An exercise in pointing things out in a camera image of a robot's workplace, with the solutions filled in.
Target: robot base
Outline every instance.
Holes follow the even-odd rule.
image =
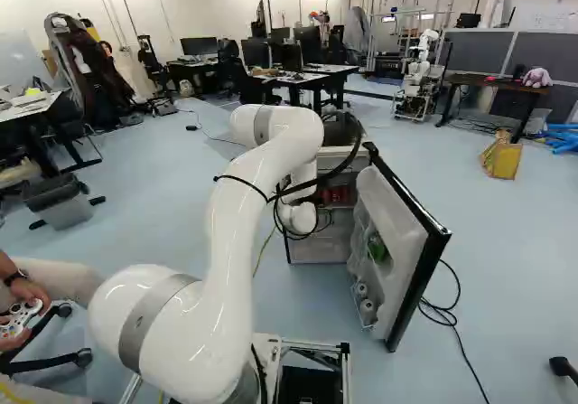
[[[309,404],[321,399],[343,404],[352,402],[348,343],[310,343],[290,341],[274,334],[254,334],[253,345],[266,375],[268,404]],[[253,359],[250,366],[256,372]],[[141,384],[142,379],[135,374],[118,404],[134,402]],[[254,400],[234,402],[260,404],[261,399],[257,392]],[[180,404],[173,399],[170,403]]]

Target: gray joint band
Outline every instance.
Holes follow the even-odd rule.
[[[126,318],[118,340],[118,356],[129,370],[139,373],[141,347],[156,316],[172,297],[198,279],[176,274],[168,276],[149,289]]]
[[[253,122],[253,133],[258,146],[269,140],[269,119],[273,115],[273,108],[270,106],[261,106],[255,114]]]

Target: wristwatch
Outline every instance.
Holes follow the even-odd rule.
[[[15,273],[4,279],[4,285],[10,287],[12,283],[18,278],[28,280],[28,274],[25,271],[22,271],[21,269],[18,268]]]

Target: person's arm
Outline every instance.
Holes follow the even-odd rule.
[[[4,280],[14,273],[18,273],[18,267],[3,250],[0,250],[0,279]]]
[[[40,315],[44,315],[50,307],[51,298],[48,297],[46,290],[32,282],[28,277],[23,276],[10,257],[2,250],[0,250],[0,279],[8,284],[8,289],[18,300],[30,303],[33,303],[35,298],[42,300]]]

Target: trash can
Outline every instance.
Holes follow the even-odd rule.
[[[23,200],[30,211],[55,230],[63,230],[92,217],[88,193],[88,187],[74,174],[63,174],[29,185],[24,189]]]

